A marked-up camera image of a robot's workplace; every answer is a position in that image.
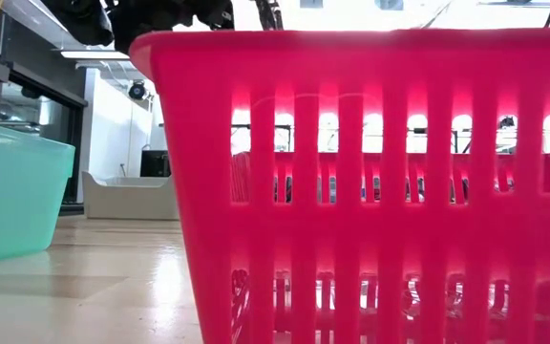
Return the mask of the ceiling light strip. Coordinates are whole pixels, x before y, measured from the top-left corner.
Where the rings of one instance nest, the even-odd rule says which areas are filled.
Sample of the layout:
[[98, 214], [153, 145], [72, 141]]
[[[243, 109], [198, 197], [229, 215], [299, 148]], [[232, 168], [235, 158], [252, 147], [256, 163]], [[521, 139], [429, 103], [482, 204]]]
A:
[[127, 54], [119, 53], [116, 51], [109, 50], [61, 50], [60, 54], [64, 58], [73, 59], [73, 60], [96, 60], [96, 61], [126, 61], [129, 59]]

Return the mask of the black box monitor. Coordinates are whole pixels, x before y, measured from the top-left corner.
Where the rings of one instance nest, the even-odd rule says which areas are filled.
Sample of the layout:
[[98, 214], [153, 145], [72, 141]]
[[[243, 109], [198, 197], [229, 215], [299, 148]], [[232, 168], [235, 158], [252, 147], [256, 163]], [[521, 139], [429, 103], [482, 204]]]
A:
[[171, 176], [167, 150], [143, 150], [141, 152], [140, 176], [168, 178]]

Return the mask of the clear plastic container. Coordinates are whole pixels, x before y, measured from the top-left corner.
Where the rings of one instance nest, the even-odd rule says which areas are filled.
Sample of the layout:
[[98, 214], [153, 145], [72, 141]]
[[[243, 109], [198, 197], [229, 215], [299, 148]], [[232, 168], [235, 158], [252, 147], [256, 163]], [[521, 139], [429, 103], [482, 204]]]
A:
[[82, 172], [84, 213], [89, 219], [180, 219], [171, 177], [113, 177], [98, 179]]

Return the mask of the green translucent plastic bin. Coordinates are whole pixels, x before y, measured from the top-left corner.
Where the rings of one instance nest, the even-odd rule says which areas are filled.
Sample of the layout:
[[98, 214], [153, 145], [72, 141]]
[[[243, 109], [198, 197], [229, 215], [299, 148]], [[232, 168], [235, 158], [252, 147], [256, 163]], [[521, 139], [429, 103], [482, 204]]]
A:
[[48, 248], [73, 146], [0, 126], [0, 260]]

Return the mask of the dark framed glass partition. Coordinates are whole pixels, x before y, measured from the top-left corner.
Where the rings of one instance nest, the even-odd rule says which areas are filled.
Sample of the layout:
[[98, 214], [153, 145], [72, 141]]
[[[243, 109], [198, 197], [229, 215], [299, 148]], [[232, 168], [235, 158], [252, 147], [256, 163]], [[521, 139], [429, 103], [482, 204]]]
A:
[[0, 8], [0, 125], [73, 146], [74, 170], [63, 203], [79, 204], [86, 70], [28, 26], [49, 20], [37, 0], [4, 0]]

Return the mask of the red slotted plastic basket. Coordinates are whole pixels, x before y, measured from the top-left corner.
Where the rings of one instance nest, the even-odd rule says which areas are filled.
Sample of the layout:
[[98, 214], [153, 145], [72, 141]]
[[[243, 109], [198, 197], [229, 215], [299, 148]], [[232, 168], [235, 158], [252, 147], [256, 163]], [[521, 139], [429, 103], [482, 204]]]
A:
[[205, 344], [550, 344], [550, 29], [158, 32]]

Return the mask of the black round device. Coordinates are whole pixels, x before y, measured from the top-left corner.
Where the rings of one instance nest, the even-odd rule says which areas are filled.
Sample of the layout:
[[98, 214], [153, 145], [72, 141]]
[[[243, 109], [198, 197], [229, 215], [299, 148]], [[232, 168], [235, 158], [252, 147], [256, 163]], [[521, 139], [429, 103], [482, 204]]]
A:
[[134, 80], [129, 87], [128, 96], [133, 100], [145, 100], [149, 96], [145, 82], [143, 80]]

